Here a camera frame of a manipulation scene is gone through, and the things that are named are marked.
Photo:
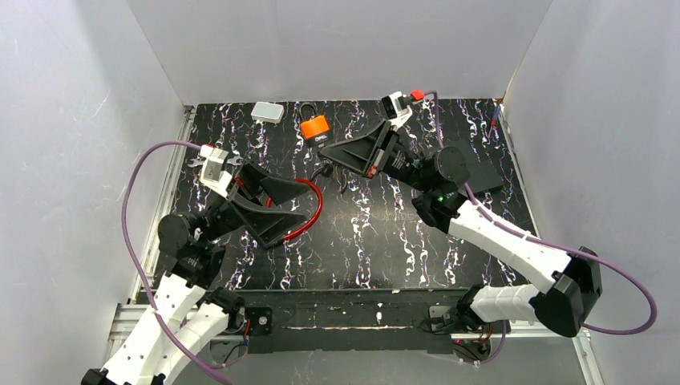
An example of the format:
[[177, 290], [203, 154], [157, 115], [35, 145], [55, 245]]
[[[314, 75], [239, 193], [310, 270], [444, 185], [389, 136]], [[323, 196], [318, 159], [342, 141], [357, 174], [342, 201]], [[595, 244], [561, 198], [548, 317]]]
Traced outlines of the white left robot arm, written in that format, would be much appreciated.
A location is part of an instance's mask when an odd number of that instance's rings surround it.
[[199, 357], [219, 333], [238, 328], [243, 297], [213, 289], [225, 247], [219, 239], [246, 230], [258, 245], [272, 248], [305, 232], [313, 217], [285, 211], [281, 205], [305, 193], [318, 193], [311, 180], [286, 180], [256, 164], [229, 172], [205, 161], [200, 182], [212, 201], [196, 212], [172, 213], [157, 227], [159, 250], [170, 260], [166, 274], [148, 298], [123, 345], [98, 369], [83, 376], [85, 384], [171, 384], [190, 363], [215, 382], [226, 378]]

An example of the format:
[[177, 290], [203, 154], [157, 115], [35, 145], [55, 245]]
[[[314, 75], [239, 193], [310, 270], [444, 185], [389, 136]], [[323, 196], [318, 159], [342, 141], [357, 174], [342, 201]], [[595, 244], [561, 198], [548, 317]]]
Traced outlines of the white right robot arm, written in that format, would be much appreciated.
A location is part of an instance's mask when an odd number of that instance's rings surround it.
[[474, 285], [440, 325], [469, 328], [503, 320], [539, 322], [572, 338], [584, 326], [601, 296], [595, 261], [577, 252], [543, 245], [541, 240], [473, 201], [465, 155], [445, 146], [426, 153], [408, 147], [407, 136], [384, 120], [370, 132], [321, 147], [326, 160], [371, 178], [380, 172], [418, 191], [411, 202], [431, 227], [472, 243], [527, 279], [522, 286]]

